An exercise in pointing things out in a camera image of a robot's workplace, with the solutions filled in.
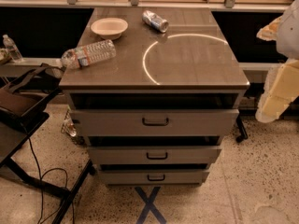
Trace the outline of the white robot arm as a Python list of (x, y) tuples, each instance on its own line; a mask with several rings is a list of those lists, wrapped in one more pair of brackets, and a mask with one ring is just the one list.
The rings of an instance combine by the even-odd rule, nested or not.
[(279, 67), (269, 69), (255, 113), (258, 121), (268, 123), (278, 119), (299, 97), (299, 0), (260, 29), (257, 37), (275, 41), (277, 52), (287, 58)]

